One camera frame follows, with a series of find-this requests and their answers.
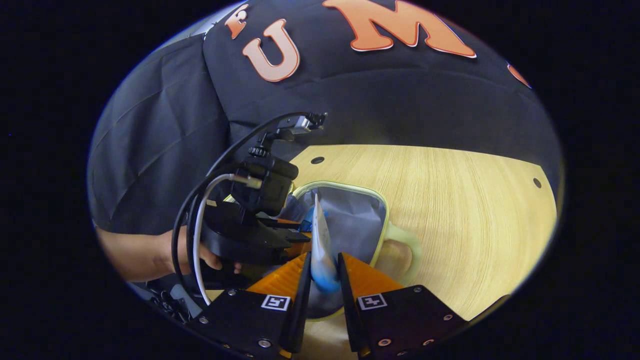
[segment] person's arm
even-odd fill
[[[171,231],[154,236],[115,234],[99,227],[95,230],[105,254],[125,281],[150,281],[175,272],[171,257]],[[222,263],[218,257],[203,244],[200,244],[200,257],[212,268],[222,269]],[[190,273],[186,249],[186,226],[180,228],[178,258],[182,273]],[[241,265],[236,263],[235,273],[239,273],[240,268]]]

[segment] black cable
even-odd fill
[[[171,253],[172,253],[172,262],[173,262],[173,267],[175,269],[175,273],[176,273],[176,275],[178,275],[178,280],[180,281],[180,284],[185,289],[185,291],[186,291],[186,293],[187,293],[187,295],[189,297],[191,297],[191,294],[189,294],[188,288],[186,286],[186,282],[184,281],[184,276],[182,274],[182,271],[180,270],[180,261],[178,259],[178,235],[179,235],[180,227],[181,227],[182,222],[184,220],[183,216],[185,215],[185,210],[186,210],[188,204],[190,202],[194,201],[194,197],[198,197],[198,194],[201,193],[202,190],[209,184],[211,179],[213,179],[214,177],[216,177],[218,175],[221,175],[221,174],[224,174],[225,172],[227,172],[227,171],[215,171],[215,170],[222,163],[227,161],[229,159],[229,157],[231,157],[231,155],[233,155],[233,153],[235,153],[240,148],[240,146],[244,145],[247,141],[249,141],[250,138],[255,136],[260,131],[266,129],[268,126],[272,125],[273,123],[282,121],[282,120],[284,120],[286,118],[293,117],[293,116],[304,116],[304,117],[308,117],[311,120],[315,120],[315,119],[318,119],[318,117],[320,117],[322,115],[318,115],[318,114],[311,113],[311,112],[305,112],[305,111],[296,111],[296,112],[286,113],[286,114],[280,115],[278,117],[275,117],[275,118],[273,118],[273,119],[271,119],[269,121],[265,121],[265,122],[261,123],[260,125],[256,126],[253,130],[251,130],[242,139],[238,140],[234,145],[229,147],[218,158],[218,160],[216,160],[216,162],[211,166],[211,168],[207,172],[207,175],[202,180],[202,182],[198,186],[193,188],[193,190],[189,193],[189,195],[187,196],[185,201],[182,203],[182,206],[180,207],[180,211],[178,212],[178,215],[177,215],[177,217],[175,219],[175,223],[173,224],[173,233],[172,233],[172,238],[171,238]]]
[[[231,164],[224,166],[220,169],[220,171],[215,171],[213,176],[218,176],[222,174],[226,174],[227,172],[233,171],[237,168],[236,164]],[[184,288],[184,290],[189,293],[188,287],[186,285],[186,281],[184,280],[184,276],[182,274],[182,270],[180,269],[180,261],[178,258],[178,235],[180,233],[180,227],[182,226],[182,222],[184,220],[184,215],[187,215],[187,206],[190,202],[194,200],[194,198],[198,197],[198,194],[202,193],[202,191],[209,184],[209,177],[205,177],[205,179],[186,197],[185,201],[182,203],[180,207],[180,211],[178,212],[178,216],[175,219],[175,223],[173,224],[173,232],[171,237],[171,258],[173,262],[173,268],[175,270],[176,275],[178,276],[178,280],[180,281],[180,285]]]
[[[218,174],[222,174],[222,173],[227,173],[227,172],[218,172],[216,171],[216,176]],[[187,258],[189,260],[189,269],[191,269],[191,279],[195,282],[197,282],[196,279],[196,268],[195,268],[195,262],[199,261],[200,259],[194,259],[193,258],[193,235],[194,235],[194,231],[195,231],[195,226],[196,226],[196,216],[198,214],[198,208],[200,207],[200,203],[202,202],[202,197],[203,197],[203,192],[198,192],[196,194],[196,196],[194,197],[193,201],[191,202],[191,207],[189,209],[189,215],[187,216]]]

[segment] black t-shirt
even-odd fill
[[[393,0],[376,2],[395,9]],[[354,33],[343,14],[322,2],[248,4],[236,38],[224,25],[227,15],[206,37],[152,53],[118,87],[99,120],[88,163],[90,208],[99,227],[170,230],[184,198],[231,143],[291,111],[329,117],[325,130],[275,145],[274,153],[286,160],[313,144],[460,149],[540,165],[557,195],[559,144],[544,107],[504,58],[464,29],[442,19],[476,58],[432,49],[422,28],[410,47],[378,26],[394,45],[360,52],[350,46]],[[270,82],[243,48],[259,38],[264,56],[279,64],[280,49],[263,35],[278,19],[286,20],[300,64],[288,78]]]

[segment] table surface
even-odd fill
[[[316,157],[324,161],[311,164]],[[422,284],[466,320],[513,293],[542,256],[556,224],[544,171],[520,160],[450,149],[395,145],[310,146],[292,164],[296,186],[335,181],[372,189],[389,220],[415,234]],[[534,182],[539,181],[540,188]],[[376,268],[398,278],[411,253],[386,241]],[[210,291],[213,298],[219,291]],[[344,315],[307,322],[297,359],[357,359]]]

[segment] blue object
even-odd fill
[[[298,228],[299,232],[301,232],[301,233],[310,233],[311,232],[314,211],[315,211],[315,207],[309,209],[309,211],[307,212],[307,215],[305,216],[305,219],[302,220],[302,222],[300,223],[300,227]],[[324,217],[328,217],[329,216],[329,212],[327,212],[325,210],[323,210],[323,214],[324,214]]]

